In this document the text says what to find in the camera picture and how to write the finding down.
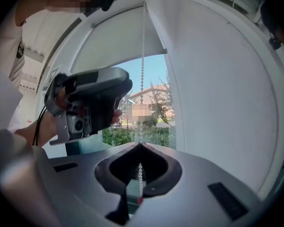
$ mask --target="green shrub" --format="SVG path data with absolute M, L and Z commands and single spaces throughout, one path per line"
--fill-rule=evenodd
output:
M 132 142 L 133 140 L 130 136 L 132 131 L 132 129 L 105 129 L 102 131 L 103 143 L 113 145 L 114 141 L 114 146 L 119 146 Z
M 152 126 L 156 126 L 157 122 L 158 122 L 158 118 L 154 114 L 152 114 L 142 124 L 143 126 L 146 126 L 146 127 L 152 127 Z
M 138 138 L 139 129 L 105 129 L 102 131 L 103 142 L 109 145 L 119 146 L 133 142 Z M 176 128 L 161 128 L 156 126 L 143 126 L 143 141 L 176 149 Z

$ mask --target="black cable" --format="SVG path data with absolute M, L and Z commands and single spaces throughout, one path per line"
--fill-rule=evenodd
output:
M 40 124 L 41 124 L 41 121 L 42 121 L 42 118 L 43 118 L 43 115 L 45 114 L 45 112 L 46 112 L 46 109 L 43 111 L 43 113 L 42 113 L 42 115 L 40 117 L 40 121 L 39 121 L 39 123 L 36 126 L 36 129 L 37 129 L 36 146 L 38 146 L 38 136 L 39 136 Z
M 33 145 L 38 145 L 38 134 L 39 134 L 39 125 L 40 125 L 40 122 L 42 120 L 42 117 L 45 113 L 46 110 L 45 109 L 45 105 L 43 107 L 43 109 L 41 110 L 41 113 L 39 114 L 39 117 L 38 117 L 38 120 L 37 120 L 37 125 L 36 125 L 36 128 L 35 128 L 35 134 L 34 134 L 34 139 L 33 139 Z

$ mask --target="white wall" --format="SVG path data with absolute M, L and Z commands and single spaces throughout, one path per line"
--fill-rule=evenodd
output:
M 19 91 L 23 95 L 19 107 L 19 120 L 21 127 L 25 128 L 30 125 L 30 123 L 27 123 L 28 119 L 30 119 L 32 122 L 35 121 L 35 104 L 37 94 L 22 87 L 19 88 Z
M 277 133 L 282 131 L 284 142 L 274 95 L 280 83 L 271 84 L 262 58 L 218 13 L 192 0 L 145 1 L 174 75 L 177 148 L 211 160 L 259 193 L 272 167 Z M 281 72 L 276 77 L 284 83 Z

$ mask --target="glass pane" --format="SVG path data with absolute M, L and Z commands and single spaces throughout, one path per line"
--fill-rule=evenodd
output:
M 111 148 L 112 146 L 106 144 L 102 140 L 102 131 L 98 131 L 98 134 L 92 135 L 88 138 L 81 139 L 73 143 L 65 144 L 66 153 L 68 156 L 88 154 L 100 150 Z
M 143 91 L 141 59 L 116 67 L 129 73 L 133 88 L 119 104 L 119 109 L 123 111 L 120 123 L 103 130 L 103 142 L 111 146 L 138 142 L 139 128 L 142 128 L 142 141 L 175 149 L 175 113 L 164 56 L 145 58 Z

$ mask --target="device camera lens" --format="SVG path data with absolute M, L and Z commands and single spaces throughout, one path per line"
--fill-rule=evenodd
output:
M 75 129 L 77 131 L 80 131 L 80 130 L 82 130 L 82 127 L 83 127 L 82 121 L 77 121 L 76 124 L 75 124 Z

